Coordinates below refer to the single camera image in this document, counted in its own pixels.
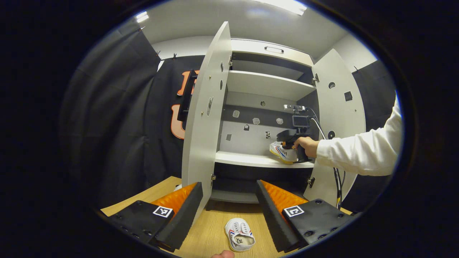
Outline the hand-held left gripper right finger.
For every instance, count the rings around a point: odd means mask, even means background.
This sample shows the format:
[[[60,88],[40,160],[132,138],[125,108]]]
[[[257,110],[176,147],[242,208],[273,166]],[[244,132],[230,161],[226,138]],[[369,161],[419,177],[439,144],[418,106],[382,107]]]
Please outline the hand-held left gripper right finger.
[[[255,194],[279,252],[312,245],[354,218],[322,199],[307,201],[264,180],[257,180]]]

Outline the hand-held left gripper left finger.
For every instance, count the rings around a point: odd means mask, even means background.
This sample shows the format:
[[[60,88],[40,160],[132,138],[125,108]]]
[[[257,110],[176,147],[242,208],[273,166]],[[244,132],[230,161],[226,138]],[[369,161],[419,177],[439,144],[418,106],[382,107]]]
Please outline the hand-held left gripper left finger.
[[[203,198],[200,182],[178,190],[174,186],[175,182],[160,182],[102,213],[134,241],[173,253],[186,239]]]

